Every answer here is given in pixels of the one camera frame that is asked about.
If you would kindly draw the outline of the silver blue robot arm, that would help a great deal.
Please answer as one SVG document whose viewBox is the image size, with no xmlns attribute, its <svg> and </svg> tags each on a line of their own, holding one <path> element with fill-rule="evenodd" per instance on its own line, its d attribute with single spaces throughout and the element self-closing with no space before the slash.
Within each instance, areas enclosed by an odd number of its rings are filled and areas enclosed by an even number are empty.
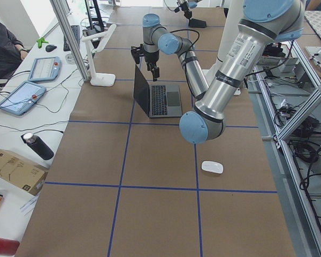
<svg viewBox="0 0 321 257">
<path fill-rule="evenodd" d="M 211 81 L 206 80 L 194 52 L 193 43 L 174 35 L 161 25 L 154 13 L 143 16 L 143 46 L 148 70 L 159 76 L 159 53 L 175 54 L 185 72 L 195 103 L 182 115 L 180 132 L 190 143 L 219 137 L 225 128 L 224 109 L 252 71 L 267 45 L 293 41 L 303 31 L 305 1 L 232 1 L 225 31 L 237 29 L 229 49 Z"/>
<path fill-rule="evenodd" d="M 179 11 L 183 11 L 185 18 L 191 19 L 192 18 L 191 9 L 197 7 L 197 4 L 200 1 L 201 0 L 178 0 L 177 1 L 178 6 L 174 9 L 174 12 L 177 13 Z"/>
</svg>

